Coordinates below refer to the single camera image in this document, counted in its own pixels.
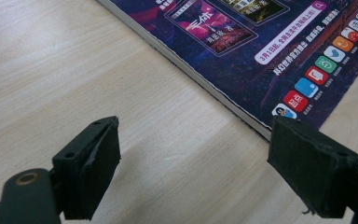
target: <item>light wood grain surface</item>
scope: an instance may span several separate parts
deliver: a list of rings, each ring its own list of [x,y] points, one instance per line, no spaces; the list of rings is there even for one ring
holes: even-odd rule
[[[351,221],[302,215],[269,145],[98,3],[0,0],[0,195],[113,115],[122,160],[91,223]],[[358,78],[322,131],[358,152]]]

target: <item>screw hole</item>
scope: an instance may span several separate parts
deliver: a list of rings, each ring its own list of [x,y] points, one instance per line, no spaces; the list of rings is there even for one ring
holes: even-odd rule
[[[65,154],[65,158],[72,158],[72,157],[74,157],[75,156],[75,153],[73,153],[73,152],[68,152],[68,153],[66,153]]]
[[[38,173],[28,173],[17,178],[16,184],[19,186],[29,185],[35,182],[38,177],[39,177]]]

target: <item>blue app icon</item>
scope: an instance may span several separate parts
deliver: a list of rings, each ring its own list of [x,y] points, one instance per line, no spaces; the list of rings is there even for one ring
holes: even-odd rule
[[[316,92],[319,90],[319,88],[315,84],[313,84],[311,81],[307,80],[304,77],[302,77],[297,82],[295,88],[303,95],[307,96],[308,98],[313,97],[316,94]]]

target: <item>clamp jaw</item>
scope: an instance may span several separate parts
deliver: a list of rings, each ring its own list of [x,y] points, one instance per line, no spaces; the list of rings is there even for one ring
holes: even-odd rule
[[[120,160],[118,119],[92,122],[53,159],[53,169],[12,176],[0,202],[0,224],[61,223],[91,219]]]
[[[268,162],[312,214],[358,224],[358,154],[300,120],[275,117]]]

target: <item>purple magazine cover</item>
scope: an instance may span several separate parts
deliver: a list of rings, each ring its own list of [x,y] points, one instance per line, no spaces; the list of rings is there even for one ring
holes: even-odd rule
[[[266,129],[319,129],[358,76],[358,0],[110,1]]]

